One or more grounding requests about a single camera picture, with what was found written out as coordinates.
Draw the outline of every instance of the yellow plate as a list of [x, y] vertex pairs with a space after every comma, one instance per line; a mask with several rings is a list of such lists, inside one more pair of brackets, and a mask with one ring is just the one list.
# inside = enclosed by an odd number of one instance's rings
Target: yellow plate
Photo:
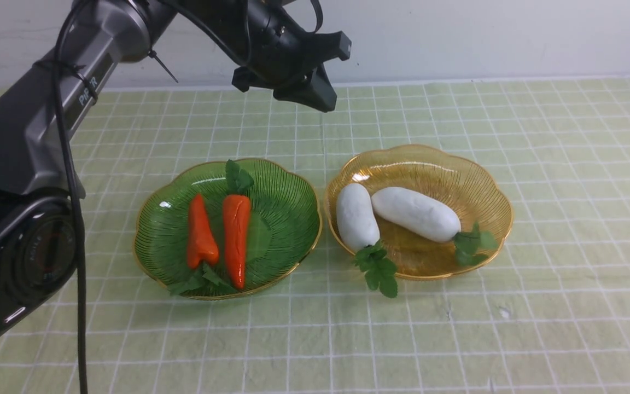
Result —
[[370, 194], [396, 186], [428, 195], [457, 213], [463, 231], [470, 231], [478, 221], [481, 230], [492, 232], [498, 240], [498, 249], [491, 251], [484, 262], [460, 266], [452, 242], [439, 244], [377, 217], [383, 246], [398, 266], [396, 276], [401, 279], [444, 279], [485, 266], [497, 256], [512, 230], [512, 205], [485, 168], [433, 147], [402, 145], [357, 155], [327, 186], [324, 204], [330, 230], [351, 254], [354, 251], [340, 239], [335, 209], [340, 190], [352, 182], [362, 184]]

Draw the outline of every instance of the green leaf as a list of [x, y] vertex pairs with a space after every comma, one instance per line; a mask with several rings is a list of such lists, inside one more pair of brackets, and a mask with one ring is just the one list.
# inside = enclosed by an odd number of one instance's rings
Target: green leaf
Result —
[[376, 262], [376, 265], [381, 277], [393, 277], [395, 272], [398, 272], [398, 267], [390, 259], [382, 259]]
[[486, 259], [488, 258], [487, 254], [476, 254], [475, 256], [473, 256], [472, 259], [472, 264], [474, 266], [477, 266], [478, 264], [484, 262]]
[[196, 270], [192, 273], [192, 275], [183, 282], [174, 283], [172, 285], [167, 286], [167, 290], [171, 295], [180, 295], [183, 292], [190, 292], [192, 290], [200, 289], [205, 286], [206, 280], [203, 279], [202, 275], [197, 274], [200, 270]]
[[167, 290], [170, 292], [170, 295], [177, 296], [191, 290], [191, 288], [188, 282], [179, 282], [168, 285]]
[[247, 189], [254, 184], [252, 175], [240, 168], [240, 165], [233, 160], [228, 160], [225, 164], [225, 179], [228, 182], [229, 194], [245, 194]]
[[357, 260], [357, 262], [365, 262], [370, 259], [371, 254], [375, 251], [375, 246], [364, 247], [364, 249], [359, 250], [357, 254], [354, 255], [354, 259]]
[[497, 249], [497, 241], [495, 241], [495, 235], [493, 235], [490, 231], [483, 231], [480, 233], [480, 249]]
[[474, 237], [480, 237], [480, 224], [478, 222], [473, 223], [473, 230], [470, 232]]
[[370, 290], [378, 289], [378, 284], [381, 282], [381, 277], [378, 271], [370, 269], [366, 272], [364, 277], [366, 278], [366, 285], [368, 285]]
[[227, 282], [225, 282], [225, 280], [222, 279], [222, 277], [218, 276], [218, 274], [215, 273], [215, 271], [213, 271], [213, 269], [211, 268], [211, 266], [209, 266], [208, 264], [201, 264], [203, 266], [203, 275], [202, 277], [206, 280], [208, 280], [208, 282], [217, 285], [217, 286], [226, 286], [229, 287], [230, 289], [232, 289], [232, 286], [230, 286], [230, 284], [228, 284]]
[[462, 266], [473, 265], [473, 255], [466, 253], [462, 249], [456, 249], [456, 261]]
[[394, 276], [385, 276], [380, 279], [381, 294], [388, 298], [395, 298], [398, 296], [398, 282], [395, 281]]
[[373, 262], [373, 260], [370, 260], [370, 259], [364, 260], [362, 262], [359, 262], [358, 267], [361, 270], [361, 272], [366, 272], [370, 269], [375, 268], [375, 262]]
[[387, 254], [388, 252], [385, 249], [380, 249], [371, 253], [370, 256], [371, 256], [371, 259], [382, 260], [385, 256], [387, 256]]
[[232, 160], [225, 164], [225, 180], [227, 180], [228, 194], [237, 193], [237, 178], [240, 176], [240, 165]]
[[456, 249], [463, 250], [466, 254], [475, 254], [475, 251], [478, 250], [478, 246], [480, 246], [480, 238], [473, 237], [472, 235], [461, 235], [456, 237], [453, 244]]

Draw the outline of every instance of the grid mat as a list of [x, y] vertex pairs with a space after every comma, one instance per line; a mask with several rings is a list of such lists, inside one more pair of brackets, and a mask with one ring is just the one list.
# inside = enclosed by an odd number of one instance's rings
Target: grid mat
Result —
[[[73, 138], [88, 192], [90, 391], [630, 394], [630, 79], [339, 88], [319, 114], [268, 92], [107, 91]], [[170, 297], [131, 254], [145, 198], [206, 160], [266, 157], [322, 194], [352, 155], [429, 144], [512, 200], [500, 255], [368, 292], [325, 225], [254, 297]], [[0, 339], [0, 393], [78, 392], [75, 295]]]

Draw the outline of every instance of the carrot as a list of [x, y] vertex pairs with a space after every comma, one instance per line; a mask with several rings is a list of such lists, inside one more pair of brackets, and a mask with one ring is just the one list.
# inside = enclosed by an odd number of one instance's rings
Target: carrot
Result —
[[228, 160], [225, 165], [227, 197], [223, 200], [225, 226], [225, 267], [230, 281], [238, 290], [244, 289], [247, 264], [247, 230], [252, 214], [252, 202], [245, 195], [254, 179], [238, 164]]
[[197, 194], [188, 209], [188, 245], [186, 261], [190, 269], [197, 269], [201, 262], [210, 266], [218, 263], [218, 244], [211, 232], [203, 195]]

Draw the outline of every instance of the white radish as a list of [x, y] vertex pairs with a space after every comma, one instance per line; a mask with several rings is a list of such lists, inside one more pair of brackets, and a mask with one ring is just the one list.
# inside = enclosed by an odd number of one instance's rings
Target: white radish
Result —
[[338, 195], [337, 228], [342, 241], [353, 252], [373, 246], [380, 239], [371, 196], [361, 184], [348, 184]]
[[435, 242], [449, 242], [460, 232], [453, 209], [414, 190], [387, 187], [375, 192], [371, 203], [378, 216]]

